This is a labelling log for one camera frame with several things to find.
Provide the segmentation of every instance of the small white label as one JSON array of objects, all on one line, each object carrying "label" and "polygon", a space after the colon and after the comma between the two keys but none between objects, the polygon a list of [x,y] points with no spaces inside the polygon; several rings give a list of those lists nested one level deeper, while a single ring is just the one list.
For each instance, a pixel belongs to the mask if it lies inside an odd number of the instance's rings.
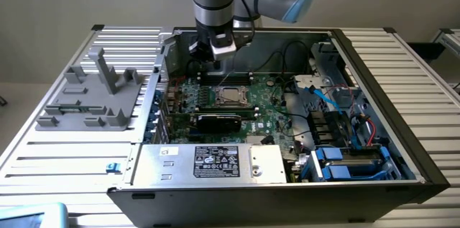
[{"label": "small white label", "polygon": [[161,147],[159,156],[178,155],[178,147]]}]

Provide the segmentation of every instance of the blue plastic latch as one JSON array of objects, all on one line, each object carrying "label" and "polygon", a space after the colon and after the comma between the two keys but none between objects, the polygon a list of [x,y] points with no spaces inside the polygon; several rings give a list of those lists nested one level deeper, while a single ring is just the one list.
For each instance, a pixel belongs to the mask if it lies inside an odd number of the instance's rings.
[{"label": "blue plastic latch", "polygon": [[298,181],[299,182],[306,177],[307,170],[309,170],[309,166],[307,166],[307,162],[306,162],[305,167],[302,168],[299,176],[298,176]]},{"label": "blue plastic latch", "polygon": [[314,152],[315,152],[317,159],[318,159],[318,160],[323,160],[322,148],[318,149],[318,150],[315,150]]},{"label": "blue plastic latch", "polygon": [[154,121],[157,119],[157,116],[154,113],[149,114],[149,121]]},{"label": "blue plastic latch", "polygon": [[161,96],[162,92],[155,89],[153,94],[153,102],[158,102],[161,100]]},{"label": "blue plastic latch", "polygon": [[313,0],[295,0],[286,13],[283,14],[281,21],[287,23],[297,22],[298,18],[305,15],[311,1]]},{"label": "blue plastic latch", "polygon": [[326,160],[341,160],[343,158],[339,148],[321,148]]},{"label": "blue plastic latch", "polygon": [[157,105],[153,104],[150,107],[150,113],[154,113],[157,111],[158,111],[158,107],[157,107]]},{"label": "blue plastic latch", "polygon": [[357,177],[353,177],[351,180],[353,181],[379,181],[385,179],[385,177],[386,177],[386,171],[381,170],[371,176],[357,176]]},{"label": "blue plastic latch", "polygon": [[329,171],[329,167],[325,167],[321,169],[321,172],[322,172],[322,177],[323,179],[327,181],[330,179],[330,171]]},{"label": "blue plastic latch", "polygon": [[105,172],[106,173],[115,173],[115,172],[119,172],[121,171],[121,164],[118,163],[109,163],[105,167]]},{"label": "blue plastic latch", "polygon": [[330,171],[330,176],[333,179],[350,179],[350,172],[347,171],[347,167],[346,166],[327,166],[326,168],[329,168]]},{"label": "blue plastic latch", "polygon": [[385,160],[389,160],[389,152],[387,152],[386,147],[383,147],[383,146],[379,147],[379,152],[381,152],[381,155],[385,158]]}]

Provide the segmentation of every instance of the power supply label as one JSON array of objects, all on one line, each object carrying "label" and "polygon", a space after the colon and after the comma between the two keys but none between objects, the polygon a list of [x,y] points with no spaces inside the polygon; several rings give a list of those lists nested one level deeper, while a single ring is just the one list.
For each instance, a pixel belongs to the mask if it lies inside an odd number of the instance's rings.
[{"label": "power supply label", "polygon": [[197,178],[238,177],[237,146],[195,146],[193,175]]}]

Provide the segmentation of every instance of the screw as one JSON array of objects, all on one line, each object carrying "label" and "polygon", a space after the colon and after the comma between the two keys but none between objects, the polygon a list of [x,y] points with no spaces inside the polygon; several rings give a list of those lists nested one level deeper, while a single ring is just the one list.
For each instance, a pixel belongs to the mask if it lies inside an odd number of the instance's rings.
[{"label": "screw", "polygon": [[329,79],[322,79],[322,83],[323,83],[325,85],[330,85]]}]

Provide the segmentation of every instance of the blue cable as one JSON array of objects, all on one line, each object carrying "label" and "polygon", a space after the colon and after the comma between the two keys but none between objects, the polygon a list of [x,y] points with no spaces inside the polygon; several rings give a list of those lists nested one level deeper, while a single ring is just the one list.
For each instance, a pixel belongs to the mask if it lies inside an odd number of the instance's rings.
[{"label": "blue cable", "polygon": [[334,108],[338,111],[338,114],[341,115],[342,112],[339,110],[338,104],[334,101],[330,101],[330,99],[327,99],[317,89],[313,92],[326,103],[329,103],[329,104],[331,104],[331,106],[334,106]]}]

